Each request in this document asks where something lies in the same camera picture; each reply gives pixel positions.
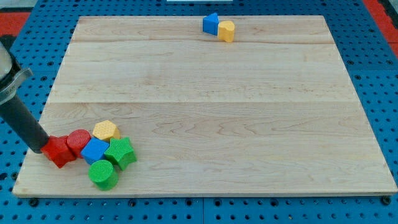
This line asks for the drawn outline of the robot arm silver flange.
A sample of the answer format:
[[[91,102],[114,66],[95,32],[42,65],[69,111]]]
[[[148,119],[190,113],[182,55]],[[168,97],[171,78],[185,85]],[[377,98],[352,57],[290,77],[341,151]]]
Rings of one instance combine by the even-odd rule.
[[[16,95],[21,84],[33,76],[30,68],[22,68],[15,56],[1,43],[1,104]]]

